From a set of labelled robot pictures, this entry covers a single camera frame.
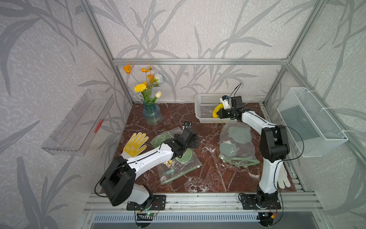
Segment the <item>zip-top bag with bananas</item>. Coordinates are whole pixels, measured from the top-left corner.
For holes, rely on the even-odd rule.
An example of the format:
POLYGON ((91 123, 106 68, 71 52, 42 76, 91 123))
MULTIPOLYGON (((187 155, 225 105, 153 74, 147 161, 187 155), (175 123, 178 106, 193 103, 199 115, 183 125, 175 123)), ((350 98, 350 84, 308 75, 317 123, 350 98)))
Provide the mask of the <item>zip-top bag with bananas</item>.
MULTIPOLYGON (((150 145, 153 148, 157 148, 165 140, 173 138, 175 134, 180 134, 181 132, 182 130, 179 127, 162 132, 151 140, 150 145)), ((159 164, 157 168, 160 176, 160 182, 162 185, 165 185, 195 169, 200 168, 201 166, 202 164, 196 153, 192 149, 187 149, 181 158, 177 157, 171 161, 159 164)))

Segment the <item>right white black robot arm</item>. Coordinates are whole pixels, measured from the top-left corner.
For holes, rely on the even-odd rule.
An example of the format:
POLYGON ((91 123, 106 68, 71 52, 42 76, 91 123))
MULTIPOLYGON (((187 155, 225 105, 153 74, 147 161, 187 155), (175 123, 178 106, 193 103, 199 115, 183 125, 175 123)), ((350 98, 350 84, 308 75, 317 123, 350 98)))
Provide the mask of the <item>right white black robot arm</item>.
POLYGON ((242 121, 261 135, 260 153, 264 163, 254 205, 259 209, 266 209, 277 203, 280 170, 290 151, 286 127, 270 123, 256 112, 245 108, 241 96, 224 95, 220 102, 213 111, 214 118, 242 121))

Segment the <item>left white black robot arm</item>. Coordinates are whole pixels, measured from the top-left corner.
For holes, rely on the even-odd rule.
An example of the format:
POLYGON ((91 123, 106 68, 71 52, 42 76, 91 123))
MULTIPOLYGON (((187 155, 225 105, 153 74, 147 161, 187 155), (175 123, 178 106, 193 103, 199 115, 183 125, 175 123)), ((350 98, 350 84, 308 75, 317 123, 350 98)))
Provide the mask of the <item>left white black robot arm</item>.
POLYGON ((150 207, 154 194, 145 186, 137 185, 137 178, 159 164, 182 157, 187 149, 197 148, 198 143, 197 132, 185 127, 180 134, 145 154, 128 159, 116 157, 98 183, 114 207, 124 202, 150 207))

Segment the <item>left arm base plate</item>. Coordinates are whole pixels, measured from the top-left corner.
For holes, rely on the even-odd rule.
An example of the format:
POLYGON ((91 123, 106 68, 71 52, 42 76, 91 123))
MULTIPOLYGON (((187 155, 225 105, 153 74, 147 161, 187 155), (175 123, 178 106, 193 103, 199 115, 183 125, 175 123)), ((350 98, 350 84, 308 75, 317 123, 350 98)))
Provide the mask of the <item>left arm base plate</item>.
POLYGON ((127 211, 165 210, 166 195, 152 195, 143 204, 127 202, 127 211))

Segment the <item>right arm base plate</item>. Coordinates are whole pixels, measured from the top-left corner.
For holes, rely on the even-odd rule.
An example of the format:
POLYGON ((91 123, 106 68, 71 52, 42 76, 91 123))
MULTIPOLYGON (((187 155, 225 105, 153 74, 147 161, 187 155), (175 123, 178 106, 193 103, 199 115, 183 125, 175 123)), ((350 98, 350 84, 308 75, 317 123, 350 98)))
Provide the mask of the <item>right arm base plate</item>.
POLYGON ((257 194, 238 194, 243 210, 281 210, 282 206, 277 193, 262 197, 257 194))

